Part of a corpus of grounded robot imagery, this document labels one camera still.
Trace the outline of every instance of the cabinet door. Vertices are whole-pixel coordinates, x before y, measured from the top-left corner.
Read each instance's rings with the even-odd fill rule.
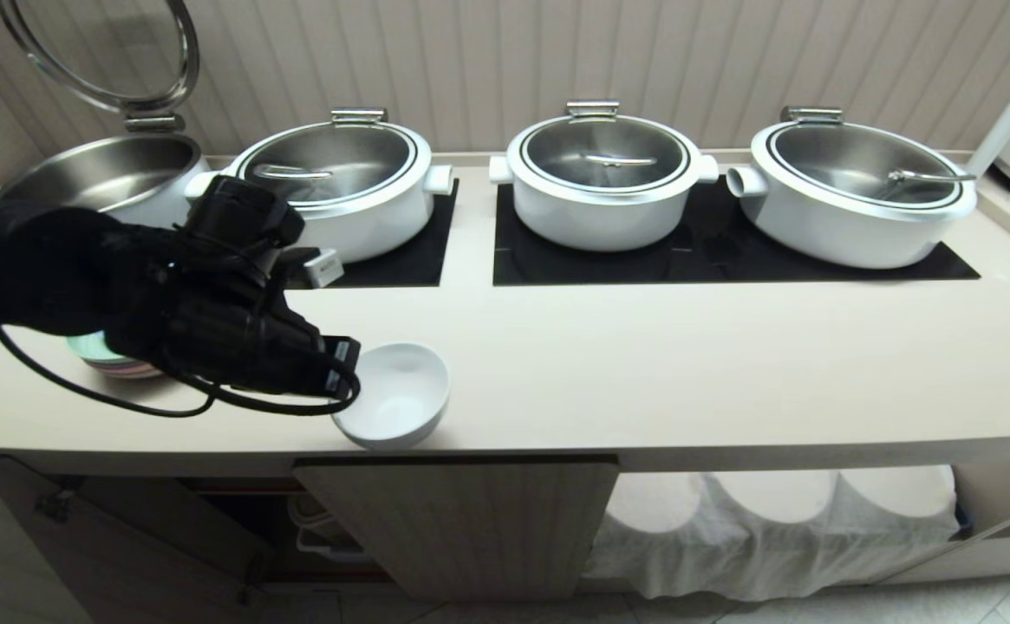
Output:
[[[262,594],[70,499],[64,522],[35,510],[58,491],[0,459],[0,623],[258,621]]]
[[[486,601],[570,597],[618,472],[548,459],[293,474],[411,597]]]

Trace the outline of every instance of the white pot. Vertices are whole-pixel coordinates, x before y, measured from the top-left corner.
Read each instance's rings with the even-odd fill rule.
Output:
[[[489,163],[494,185],[512,185],[520,220],[550,241],[601,252],[651,244],[682,221],[690,188],[718,178],[715,160],[703,155],[680,131],[616,114],[615,102],[573,102],[567,110],[566,117],[521,131],[507,153]],[[620,137],[626,141],[618,143]],[[547,147],[563,149],[549,154],[553,167],[540,166]],[[606,181],[620,177],[624,185],[587,185],[571,176],[593,178],[603,168],[608,168]],[[636,179],[642,183],[632,183]]]
[[[948,175],[964,174],[935,150],[892,131],[840,122],[772,125],[751,139],[754,166],[731,168],[726,181],[731,194],[739,198],[743,214],[782,244],[848,267],[906,267],[928,256],[953,222],[976,208],[976,185],[971,181],[927,185],[921,188],[924,193],[912,195],[902,187],[900,197],[889,200],[853,193],[842,182],[832,185],[823,171],[803,171],[787,159],[787,141],[793,141],[784,138],[787,131],[810,129],[823,134],[811,142],[813,158],[844,168],[849,167],[844,162],[852,158],[853,164],[883,163],[882,169],[871,168],[871,181],[894,168],[935,167]],[[833,135],[843,131],[848,141]],[[833,154],[837,147],[839,158]],[[888,149],[901,158],[888,162],[875,155],[890,153]]]
[[[453,173],[431,166],[431,147],[416,131],[382,122],[382,111],[355,112],[266,138],[222,173],[194,179],[185,194],[195,199],[215,175],[233,175],[302,214],[298,245],[333,248],[343,264],[391,251],[424,228],[432,195],[451,193]],[[263,168],[271,165],[286,167]]]

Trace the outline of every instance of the white bowl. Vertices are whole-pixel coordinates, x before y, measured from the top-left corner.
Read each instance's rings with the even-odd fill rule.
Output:
[[[334,415],[343,435],[367,449],[408,449],[431,435],[449,398],[449,373],[426,346],[394,343],[359,355],[362,396]]]

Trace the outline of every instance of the pot lid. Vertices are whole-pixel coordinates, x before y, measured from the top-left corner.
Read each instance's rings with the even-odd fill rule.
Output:
[[[783,109],[768,143],[771,155],[799,177],[850,198],[905,209],[933,209],[973,181],[931,149],[883,131],[842,122],[836,109]]]
[[[298,127],[259,144],[238,177],[295,208],[323,208],[374,193],[413,166],[416,143],[382,123],[383,109],[338,109],[331,121]]]
[[[199,44],[184,0],[162,0],[162,3],[165,10],[161,15],[147,15],[133,4],[119,3],[109,12],[131,11],[129,19],[105,15],[103,7],[99,7],[95,15],[78,12],[74,19],[74,8],[53,3],[53,0],[35,3],[0,0],[0,16],[15,42],[38,68],[78,98],[101,109],[126,114],[128,130],[180,130],[184,121],[171,112],[196,86],[200,69]],[[149,46],[160,50],[162,40],[169,38],[160,36],[161,30],[176,32],[177,65],[171,68],[176,71],[176,77],[171,78],[172,83],[163,82],[161,90],[153,91],[155,87],[147,86],[141,72],[132,72],[138,74],[139,88],[153,92],[121,94],[113,86],[119,82],[119,77],[109,76],[108,69],[113,64],[108,61],[121,59],[132,71],[138,69],[133,67],[139,60],[133,48],[139,45],[131,41],[136,39],[137,43],[144,43],[148,40]],[[124,50],[112,55],[112,50],[102,47],[115,45],[106,43],[122,45]],[[81,63],[76,63],[76,59],[81,59]]]
[[[614,101],[572,102],[568,118],[524,139],[521,158],[549,181],[601,193],[663,185],[689,166],[689,152],[663,126],[618,115]]]

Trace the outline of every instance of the glass lid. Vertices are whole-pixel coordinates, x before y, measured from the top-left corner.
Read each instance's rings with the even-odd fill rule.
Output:
[[[624,191],[655,185],[687,167],[678,138],[650,123],[622,117],[565,119],[524,142],[537,173],[577,187]]]
[[[183,0],[0,0],[0,16],[34,64],[101,109],[167,113],[195,87],[199,47]]]
[[[797,123],[771,135],[771,155],[799,177],[846,197],[935,209],[960,197],[961,182],[974,179],[892,131],[842,122],[838,109],[786,107],[782,121]]]
[[[389,124],[323,123],[275,138],[239,168],[244,181],[294,205],[345,201],[401,178],[416,145]]]

